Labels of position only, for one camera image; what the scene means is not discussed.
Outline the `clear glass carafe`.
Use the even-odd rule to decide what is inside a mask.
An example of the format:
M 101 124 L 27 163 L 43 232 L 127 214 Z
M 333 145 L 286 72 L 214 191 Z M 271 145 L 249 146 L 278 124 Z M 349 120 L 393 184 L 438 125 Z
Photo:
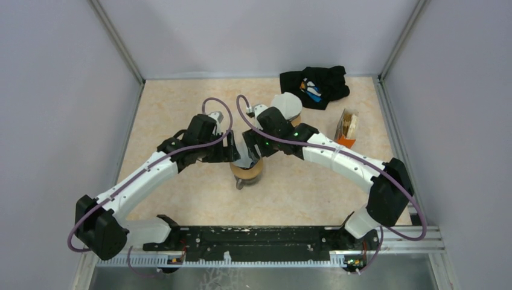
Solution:
M 249 178 L 249 179 L 243 179 L 243 178 L 239 178 L 236 176 L 235 177 L 235 187 L 237 190 L 241 190 L 244 187 L 250 187 L 250 186 L 257 184 L 260 180 L 261 180 L 261 176 L 256 176 L 254 178 Z

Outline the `clear ribbed glass dripper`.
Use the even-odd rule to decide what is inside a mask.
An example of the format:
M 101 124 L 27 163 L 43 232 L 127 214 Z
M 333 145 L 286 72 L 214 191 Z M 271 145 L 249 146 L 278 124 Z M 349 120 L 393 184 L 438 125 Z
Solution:
M 291 120 L 296 120 L 296 119 L 300 119 L 301 118 L 301 114 L 297 114 L 296 116 L 292 117 Z

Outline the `white paper coffee filter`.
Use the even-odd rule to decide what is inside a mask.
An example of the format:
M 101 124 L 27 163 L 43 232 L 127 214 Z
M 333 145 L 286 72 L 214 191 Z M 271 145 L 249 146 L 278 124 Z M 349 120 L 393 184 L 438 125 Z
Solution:
M 270 105 L 277 108 L 286 120 L 291 120 L 302 111 L 301 100 L 290 92 L 275 95 Z

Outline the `orange coffee filter pack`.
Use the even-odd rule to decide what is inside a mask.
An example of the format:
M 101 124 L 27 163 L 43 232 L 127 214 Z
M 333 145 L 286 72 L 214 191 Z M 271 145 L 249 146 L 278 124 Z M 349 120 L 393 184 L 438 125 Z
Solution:
M 336 128 L 335 142 L 346 148 L 352 148 L 356 142 L 358 121 L 358 112 L 354 109 L 345 108 Z

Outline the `blue glass dripper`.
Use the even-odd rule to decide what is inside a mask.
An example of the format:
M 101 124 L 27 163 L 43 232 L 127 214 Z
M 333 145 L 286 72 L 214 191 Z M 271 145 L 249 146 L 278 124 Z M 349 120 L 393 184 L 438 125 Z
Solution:
M 250 159 L 240 159 L 233 162 L 233 165 L 244 170 L 253 168 L 257 162 Z

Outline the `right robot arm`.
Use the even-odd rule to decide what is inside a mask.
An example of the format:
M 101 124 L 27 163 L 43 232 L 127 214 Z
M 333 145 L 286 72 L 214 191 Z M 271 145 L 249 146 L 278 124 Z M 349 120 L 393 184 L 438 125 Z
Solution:
M 295 156 L 329 168 L 368 194 L 367 203 L 344 223 L 340 232 L 344 247 L 357 248 L 364 235 L 379 225 L 387 228 L 396 225 L 414 195 L 403 161 L 397 158 L 381 161 L 361 155 L 308 124 L 293 126 L 275 107 L 248 107 L 247 115 L 255 120 L 251 130 L 244 133 L 252 154 L 268 157 L 282 152 Z

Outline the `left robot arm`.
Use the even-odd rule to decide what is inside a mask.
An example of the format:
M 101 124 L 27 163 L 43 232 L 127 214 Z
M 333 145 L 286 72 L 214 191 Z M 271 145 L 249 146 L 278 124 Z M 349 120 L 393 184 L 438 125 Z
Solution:
M 195 115 L 187 129 L 163 141 L 150 158 L 119 184 L 92 198 L 82 196 L 75 205 L 71 235 L 101 260 L 110 260 L 122 250 L 161 245 L 177 248 L 181 234 L 169 217 L 127 221 L 127 215 L 164 181 L 174 178 L 200 160 L 228 163 L 238 158 L 232 131 L 220 131 L 221 112 Z

